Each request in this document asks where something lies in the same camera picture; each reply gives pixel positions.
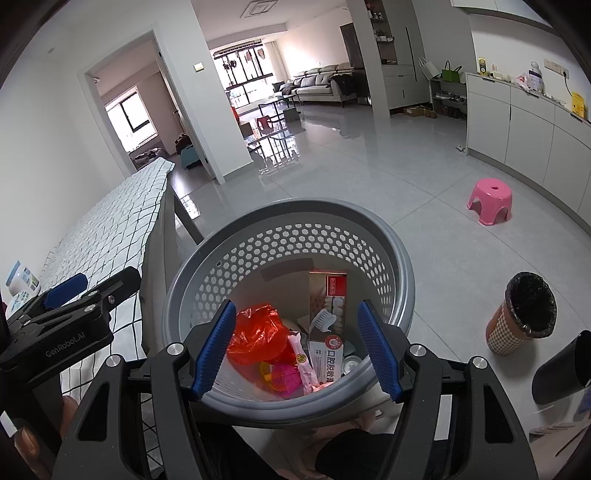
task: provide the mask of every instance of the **gray sofa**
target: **gray sofa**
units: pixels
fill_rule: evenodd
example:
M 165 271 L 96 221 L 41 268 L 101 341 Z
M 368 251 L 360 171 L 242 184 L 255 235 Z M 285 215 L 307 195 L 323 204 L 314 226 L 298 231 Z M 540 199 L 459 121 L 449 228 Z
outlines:
M 297 93 L 303 102 L 340 102 L 343 105 L 347 100 L 357 98 L 357 94 L 345 95 L 330 77 L 339 74 L 351 75 L 352 72 L 349 62 L 298 72 L 293 79 L 297 88 L 291 93 Z

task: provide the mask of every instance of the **blue lid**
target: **blue lid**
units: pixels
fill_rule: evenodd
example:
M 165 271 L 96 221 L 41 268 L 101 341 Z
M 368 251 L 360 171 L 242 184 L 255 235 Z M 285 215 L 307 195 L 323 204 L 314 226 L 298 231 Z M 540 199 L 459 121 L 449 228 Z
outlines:
M 8 280 L 6 280 L 6 286 L 10 286 L 10 284 L 12 283 L 12 279 L 14 278 L 14 275 L 17 273 L 18 267 L 21 266 L 21 262 L 19 260 L 17 260 L 17 262 L 14 264 L 14 268 L 12 269 L 12 271 L 10 272 L 10 275 L 8 276 Z

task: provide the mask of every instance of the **toothbrush picture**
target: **toothbrush picture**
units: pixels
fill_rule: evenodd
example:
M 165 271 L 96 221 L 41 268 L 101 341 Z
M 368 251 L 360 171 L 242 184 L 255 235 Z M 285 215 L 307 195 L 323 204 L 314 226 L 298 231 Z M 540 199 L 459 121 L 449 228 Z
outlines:
M 321 332 L 328 332 L 332 324 L 336 322 L 336 315 L 328 312 L 326 309 L 322 309 L 316 314 L 314 320 L 310 322 L 310 331 L 317 328 Z

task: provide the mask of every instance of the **laundry basket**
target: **laundry basket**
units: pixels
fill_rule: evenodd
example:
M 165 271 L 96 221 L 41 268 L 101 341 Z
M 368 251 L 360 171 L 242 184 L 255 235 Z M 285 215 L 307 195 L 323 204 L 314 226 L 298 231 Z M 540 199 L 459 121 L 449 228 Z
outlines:
M 202 399 L 205 405 L 251 426 L 309 425 L 353 404 L 376 384 L 356 309 L 371 299 L 382 320 L 408 333 L 413 269 L 401 240 L 382 219 L 338 200 L 282 200 L 207 237 L 173 280 L 162 323 L 164 343 L 183 340 L 194 325 L 211 321 L 225 298 L 239 310 L 269 302 L 283 319 L 307 315 L 309 304 L 301 299 L 308 298 L 313 268 L 348 272 L 344 337 L 363 362 L 329 388 L 282 400 L 254 385 L 225 358 L 213 389 Z M 348 411 L 347 416 L 361 412 Z

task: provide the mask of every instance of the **human hand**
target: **human hand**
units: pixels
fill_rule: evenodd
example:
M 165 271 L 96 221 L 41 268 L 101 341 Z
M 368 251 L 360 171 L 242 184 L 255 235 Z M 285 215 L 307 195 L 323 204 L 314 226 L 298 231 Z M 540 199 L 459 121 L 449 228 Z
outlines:
M 76 409 L 78 408 L 76 400 L 69 395 L 64 395 L 62 399 L 63 411 L 61 414 L 60 425 L 61 438 L 65 437 L 67 429 L 74 418 L 74 413 L 76 413 Z M 14 446 L 26 461 L 29 468 L 41 480 L 46 480 L 51 477 L 51 472 L 48 472 L 45 466 L 39 461 L 41 447 L 30 429 L 23 427 L 14 434 Z

